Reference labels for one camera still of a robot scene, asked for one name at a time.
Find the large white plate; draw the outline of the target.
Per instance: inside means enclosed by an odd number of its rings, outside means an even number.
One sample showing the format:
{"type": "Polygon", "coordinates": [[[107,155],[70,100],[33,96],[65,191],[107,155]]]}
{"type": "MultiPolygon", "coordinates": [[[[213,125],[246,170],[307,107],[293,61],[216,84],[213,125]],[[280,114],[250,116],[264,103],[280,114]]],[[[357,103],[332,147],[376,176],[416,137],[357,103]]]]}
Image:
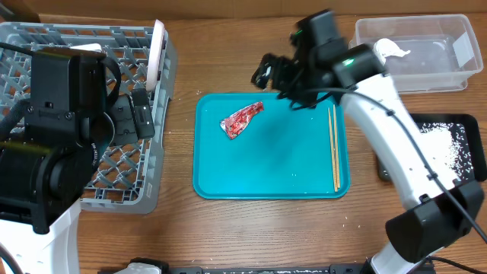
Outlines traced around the large white plate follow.
{"type": "Polygon", "coordinates": [[[146,77],[146,91],[154,91],[158,82],[158,72],[161,60],[161,51],[164,44],[164,24],[156,20],[151,38],[151,45],[149,49],[147,77],[146,77]]]}

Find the white tissue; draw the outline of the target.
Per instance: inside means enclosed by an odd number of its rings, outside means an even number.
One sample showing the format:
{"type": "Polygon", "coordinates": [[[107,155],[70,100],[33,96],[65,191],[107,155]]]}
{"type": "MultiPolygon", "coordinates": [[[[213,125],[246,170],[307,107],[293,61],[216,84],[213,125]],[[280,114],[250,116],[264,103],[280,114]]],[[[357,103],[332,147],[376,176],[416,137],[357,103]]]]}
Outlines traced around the white tissue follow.
{"type": "Polygon", "coordinates": [[[373,51],[383,65],[386,63],[388,57],[393,56],[402,58],[411,53],[410,50],[405,51],[400,49],[396,43],[387,38],[378,40],[373,46],[373,51]]]}

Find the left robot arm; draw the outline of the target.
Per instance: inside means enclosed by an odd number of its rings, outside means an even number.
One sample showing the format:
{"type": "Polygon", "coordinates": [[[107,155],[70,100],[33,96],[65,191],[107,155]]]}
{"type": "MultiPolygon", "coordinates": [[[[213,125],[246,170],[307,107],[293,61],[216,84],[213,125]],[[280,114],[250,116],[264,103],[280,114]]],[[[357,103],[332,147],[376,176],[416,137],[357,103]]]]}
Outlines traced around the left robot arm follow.
{"type": "Polygon", "coordinates": [[[98,51],[30,51],[31,93],[1,121],[1,261],[9,273],[77,273],[84,188],[104,152],[154,136],[148,89],[121,94],[98,51]]]}

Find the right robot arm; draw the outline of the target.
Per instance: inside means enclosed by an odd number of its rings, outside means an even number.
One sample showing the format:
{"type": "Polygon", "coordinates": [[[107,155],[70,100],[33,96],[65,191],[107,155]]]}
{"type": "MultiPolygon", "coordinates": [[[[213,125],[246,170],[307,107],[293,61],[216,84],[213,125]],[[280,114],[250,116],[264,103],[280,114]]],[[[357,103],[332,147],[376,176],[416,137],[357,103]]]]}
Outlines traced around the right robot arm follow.
{"type": "Polygon", "coordinates": [[[480,183],[462,181],[428,146],[373,49],[348,47],[329,9],[300,20],[290,41],[293,57],[264,55],[252,83],[277,90],[294,110],[332,98],[365,134],[404,208],[385,224],[388,243],[363,272],[410,273],[478,231],[480,183]]]}

